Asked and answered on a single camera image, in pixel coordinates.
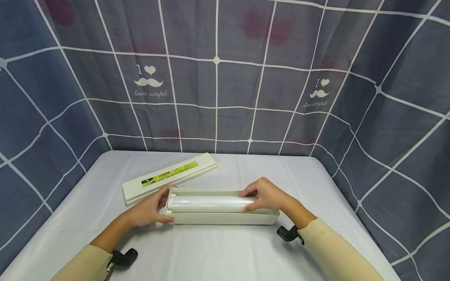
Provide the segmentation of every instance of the mustache print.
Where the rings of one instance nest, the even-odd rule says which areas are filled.
[[[153,78],[145,79],[145,78],[141,77],[141,79],[139,79],[139,81],[135,81],[135,83],[138,86],[150,85],[152,87],[159,87],[164,83],[164,81],[158,82],[158,81],[154,80]]]
[[[323,90],[315,90],[310,94],[310,98],[313,98],[315,96],[318,96],[319,98],[326,97],[329,93],[324,92]]]

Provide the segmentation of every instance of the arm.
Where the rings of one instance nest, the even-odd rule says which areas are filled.
[[[119,215],[89,245],[72,258],[51,281],[102,281],[108,275],[106,266],[122,237],[135,226],[153,222],[172,223],[173,218],[158,213],[167,202],[173,185],[163,186],[126,212]]]
[[[251,183],[239,196],[258,196],[244,211],[278,209],[299,229],[305,248],[333,281],[383,281],[380,274],[344,238],[314,216],[297,199],[266,178]]]

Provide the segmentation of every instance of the black clip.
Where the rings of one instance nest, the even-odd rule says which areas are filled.
[[[109,263],[106,266],[106,271],[110,272],[113,265],[129,268],[137,258],[138,251],[133,248],[129,249],[125,254],[122,254],[118,250],[114,250],[112,252],[112,258],[109,260]]]
[[[301,244],[305,244],[305,240],[303,240],[300,234],[298,234],[298,228],[295,225],[291,228],[291,230],[287,230],[283,226],[280,226],[277,230],[277,234],[286,242],[291,242],[298,237]]]

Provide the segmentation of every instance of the beige sleeve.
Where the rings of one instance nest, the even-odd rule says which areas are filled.
[[[332,281],[384,280],[352,245],[321,219],[310,222],[298,233],[305,240],[305,248]]]
[[[86,245],[50,281],[103,281],[112,257],[105,250]]]

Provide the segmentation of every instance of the white plastic box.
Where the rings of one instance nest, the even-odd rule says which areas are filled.
[[[131,206],[138,203],[163,185],[184,183],[212,171],[216,167],[217,164],[211,155],[203,153],[189,160],[123,183],[122,192],[125,205]]]
[[[207,190],[172,188],[171,196],[238,196],[236,190]],[[248,213],[175,213],[164,207],[164,215],[175,219],[174,224],[274,224],[280,215],[278,210],[256,210]]]

